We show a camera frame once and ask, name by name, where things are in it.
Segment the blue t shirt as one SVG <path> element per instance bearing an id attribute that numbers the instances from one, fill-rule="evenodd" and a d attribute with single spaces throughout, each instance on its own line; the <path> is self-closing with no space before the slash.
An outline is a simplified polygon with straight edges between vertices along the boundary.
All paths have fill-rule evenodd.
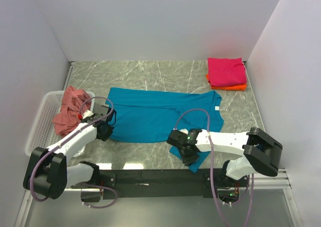
<path id="1" fill-rule="evenodd" d="M 174 129 L 220 132 L 224 120 L 215 91 L 203 94 L 111 88 L 108 99 L 116 111 L 111 139 L 128 143 L 157 143 Z"/>

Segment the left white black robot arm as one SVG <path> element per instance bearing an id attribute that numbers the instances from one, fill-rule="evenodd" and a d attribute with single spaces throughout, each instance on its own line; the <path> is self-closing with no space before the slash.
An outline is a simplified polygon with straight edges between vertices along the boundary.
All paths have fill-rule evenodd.
<path id="1" fill-rule="evenodd" d="M 93 140 L 106 141 L 114 129 L 111 121 L 116 121 L 113 108 L 108 107 L 105 116 L 86 111 L 71 133 L 47 148 L 35 148 L 30 155 L 23 187 L 38 202 L 57 199 L 65 188 L 78 184 L 101 188 L 103 182 L 97 164 L 82 161 L 69 167 L 68 163 Z"/>

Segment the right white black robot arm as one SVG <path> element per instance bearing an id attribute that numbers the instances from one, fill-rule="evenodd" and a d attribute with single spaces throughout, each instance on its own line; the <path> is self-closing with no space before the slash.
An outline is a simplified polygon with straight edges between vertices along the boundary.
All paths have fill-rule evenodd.
<path id="1" fill-rule="evenodd" d="M 232 186 L 242 177 L 259 173 L 276 177 L 283 146 L 262 129 L 252 127 L 248 132 L 221 133 L 205 129 L 191 129 L 185 133 L 174 129 L 167 143 L 178 149 L 184 165 L 191 165 L 200 159 L 199 154 L 211 150 L 239 156 L 227 160 L 221 170 L 220 181 Z"/>

